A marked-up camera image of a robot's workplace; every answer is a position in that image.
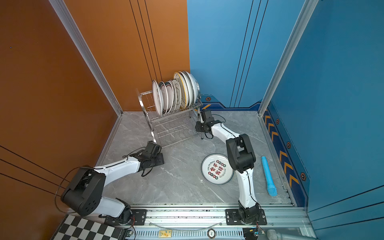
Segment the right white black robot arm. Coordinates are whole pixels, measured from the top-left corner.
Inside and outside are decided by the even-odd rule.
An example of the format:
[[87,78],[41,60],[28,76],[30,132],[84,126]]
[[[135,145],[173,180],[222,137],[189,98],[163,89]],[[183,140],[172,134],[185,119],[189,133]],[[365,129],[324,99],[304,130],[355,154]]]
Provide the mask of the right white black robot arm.
[[255,195],[253,172],[256,155],[249,136],[240,135],[225,127],[223,122],[214,119],[210,110],[201,111],[199,117],[195,126],[196,131],[209,133],[226,144],[229,164],[237,176],[240,189],[239,215],[241,221],[246,225],[255,223],[262,213],[262,208]]

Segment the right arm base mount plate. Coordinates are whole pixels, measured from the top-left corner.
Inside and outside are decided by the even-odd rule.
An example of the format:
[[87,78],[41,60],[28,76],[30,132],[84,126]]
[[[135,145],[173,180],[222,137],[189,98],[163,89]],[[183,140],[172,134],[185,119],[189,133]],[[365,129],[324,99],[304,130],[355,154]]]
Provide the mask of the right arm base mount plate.
[[228,226],[235,225],[259,225],[266,226],[268,224],[265,211],[263,209],[256,210],[255,213],[241,211],[240,209],[226,209],[226,224]]

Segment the chrome wire dish rack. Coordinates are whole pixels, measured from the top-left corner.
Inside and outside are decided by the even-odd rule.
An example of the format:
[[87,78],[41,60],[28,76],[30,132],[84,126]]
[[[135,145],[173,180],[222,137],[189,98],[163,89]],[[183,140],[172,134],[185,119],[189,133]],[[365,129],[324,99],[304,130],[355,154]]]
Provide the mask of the chrome wire dish rack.
[[167,147],[198,135],[195,126],[203,105],[201,100],[185,110],[159,116],[152,91],[136,92],[155,143]]

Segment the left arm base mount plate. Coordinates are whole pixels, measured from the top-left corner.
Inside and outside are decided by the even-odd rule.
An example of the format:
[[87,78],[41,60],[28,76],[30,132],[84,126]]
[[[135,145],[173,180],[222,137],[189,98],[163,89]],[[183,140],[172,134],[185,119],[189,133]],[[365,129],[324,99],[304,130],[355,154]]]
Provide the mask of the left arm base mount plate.
[[104,224],[109,226],[143,226],[147,217],[146,209],[123,210],[117,217],[106,216]]

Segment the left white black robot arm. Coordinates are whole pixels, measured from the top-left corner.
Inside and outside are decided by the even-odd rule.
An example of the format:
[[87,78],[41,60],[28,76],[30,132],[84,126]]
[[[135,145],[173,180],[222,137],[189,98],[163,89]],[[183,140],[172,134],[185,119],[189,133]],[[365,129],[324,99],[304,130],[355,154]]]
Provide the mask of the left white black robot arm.
[[164,164],[162,147],[149,141],[108,165],[76,168],[77,172],[61,194],[61,201],[81,217],[97,216],[107,225],[133,225],[131,206],[121,199],[103,196],[104,187],[125,176],[142,172],[148,175],[154,167]]

